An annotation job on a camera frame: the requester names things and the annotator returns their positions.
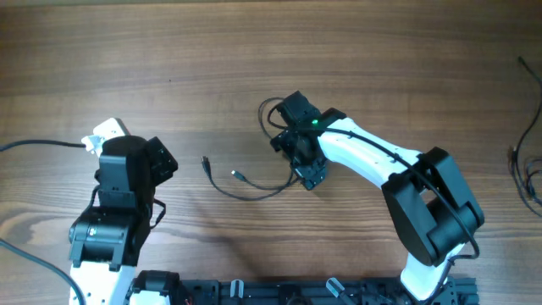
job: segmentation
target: wooden table surface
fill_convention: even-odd
[[[267,97],[296,90],[402,147],[454,156],[485,213],[476,277],[482,304],[542,301],[542,221],[520,202],[508,147],[539,92],[535,2],[185,3],[0,9],[0,143],[79,141],[110,117],[158,136],[179,161],[157,189],[168,213],[138,269],[182,279],[358,279],[396,276],[407,251],[381,191],[338,164],[315,191],[261,202],[215,191],[261,191],[288,175],[257,124]],[[539,126],[525,153],[540,152]],[[0,159],[0,236],[68,271],[68,230],[96,184],[82,149],[19,147]],[[55,274],[0,250],[1,304],[65,304]]]

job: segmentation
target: wooden table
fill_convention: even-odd
[[[186,3],[0,10],[0,142],[79,141],[109,117],[159,136],[179,161],[157,190],[168,213],[138,269],[182,279],[395,276],[407,251],[380,190],[338,164],[315,191],[261,202],[237,169],[288,175],[257,124],[267,97],[301,90],[402,147],[449,151],[485,212],[482,304],[542,302],[542,221],[520,202],[506,152],[534,114],[542,73],[539,3]],[[539,127],[525,156],[540,152]],[[82,149],[19,147],[0,159],[0,236],[68,271],[68,229],[96,184]],[[1,304],[65,304],[55,274],[0,250]]]

